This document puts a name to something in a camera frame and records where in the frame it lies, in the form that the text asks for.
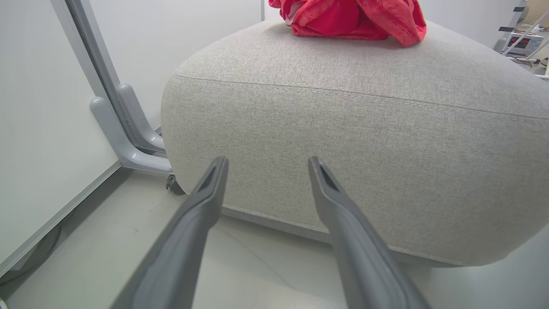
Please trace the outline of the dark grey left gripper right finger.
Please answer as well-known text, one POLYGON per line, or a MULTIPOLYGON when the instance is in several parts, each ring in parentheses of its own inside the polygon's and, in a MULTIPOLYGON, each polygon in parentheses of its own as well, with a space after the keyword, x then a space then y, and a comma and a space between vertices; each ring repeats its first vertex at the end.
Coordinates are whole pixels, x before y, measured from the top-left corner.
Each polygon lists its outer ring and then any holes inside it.
POLYGON ((347 307, 429 309, 416 284, 327 164, 310 157, 308 174, 318 216, 329 231, 347 307))

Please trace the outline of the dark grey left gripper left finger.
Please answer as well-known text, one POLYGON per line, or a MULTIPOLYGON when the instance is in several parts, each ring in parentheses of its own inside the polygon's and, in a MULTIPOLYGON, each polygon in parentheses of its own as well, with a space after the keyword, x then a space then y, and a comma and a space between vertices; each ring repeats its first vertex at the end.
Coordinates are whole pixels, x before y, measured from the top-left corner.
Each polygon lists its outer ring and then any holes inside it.
POLYGON ((135 269, 112 309, 190 309, 208 231, 221 217, 228 159, 216 157, 135 269))

